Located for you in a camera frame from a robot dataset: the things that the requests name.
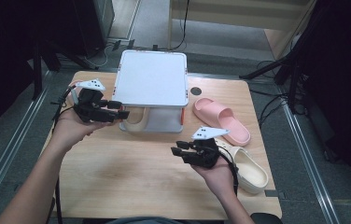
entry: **white box lid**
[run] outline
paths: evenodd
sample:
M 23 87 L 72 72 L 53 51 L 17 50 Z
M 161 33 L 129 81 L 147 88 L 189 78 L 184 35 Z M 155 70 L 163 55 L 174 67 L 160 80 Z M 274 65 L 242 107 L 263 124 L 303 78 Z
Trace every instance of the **white box lid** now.
M 183 53 L 124 50 L 112 100 L 132 106 L 185 107 L 187 74 Z

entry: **human arm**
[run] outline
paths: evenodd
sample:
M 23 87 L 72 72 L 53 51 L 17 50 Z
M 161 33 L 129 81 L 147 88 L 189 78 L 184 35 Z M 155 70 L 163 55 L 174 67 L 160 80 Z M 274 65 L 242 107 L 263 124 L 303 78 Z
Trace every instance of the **human arm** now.
M 254 223 L 233 191 L 232 172 L 223 158 L 218 158 L 216 165 L 211 169 L 191 167 L 204 178 L 207 186 L 217 196 L 231 223 Z
M 66 152 L 85 135 L 105 126 L 82 122 L 72 109 L 64 111 L 33 171 L 1 214 L 0 224 L 45 223 Z

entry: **forearm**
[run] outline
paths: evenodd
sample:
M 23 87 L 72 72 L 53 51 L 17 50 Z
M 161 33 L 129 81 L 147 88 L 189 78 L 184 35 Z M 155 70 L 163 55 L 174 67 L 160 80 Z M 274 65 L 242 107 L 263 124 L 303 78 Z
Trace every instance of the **forearm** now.
M 237 199 L 234 192 L 226 192 L 222 195 L 218 195 L 217 198 L 222 204 L 222 207 L 224 208 L 228 219 L 232 224 L 254 223 L 254 221 L 249 216 L 248 212 L 240 203 L 239 199 Z
M 0 216 L 0 223 L 45 223 L 64 155 L 58 148 L 47 146 Z

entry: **white plastic box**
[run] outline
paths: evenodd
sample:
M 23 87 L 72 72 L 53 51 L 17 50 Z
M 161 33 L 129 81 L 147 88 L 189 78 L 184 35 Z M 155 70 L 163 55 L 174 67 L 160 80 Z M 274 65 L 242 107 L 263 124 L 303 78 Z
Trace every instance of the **white plastic box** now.
M 180 133 L 188 97 L 187 56 L 183 53 L 125 50 L 112 100 L 123 105 L 149 107 L 147 126 L 141 132 Z M 123 122 L 119 124 L 127 131 Z

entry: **human hand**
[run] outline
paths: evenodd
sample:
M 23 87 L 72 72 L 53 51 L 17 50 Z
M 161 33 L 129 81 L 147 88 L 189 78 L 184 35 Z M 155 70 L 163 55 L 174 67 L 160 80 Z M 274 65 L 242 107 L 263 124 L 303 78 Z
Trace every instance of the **human hand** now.
M 191 165 L 204 178 L 210 190 L 219 197 L 222 194 L 233 192 L 233 176 L 229 164 L 219 157 L 217 163 L 210 169 Z
M 67 152 L 87 135 L 112 123 L 83 122 L 73 109 L 64 111 L 57 121 L 49 143 Z

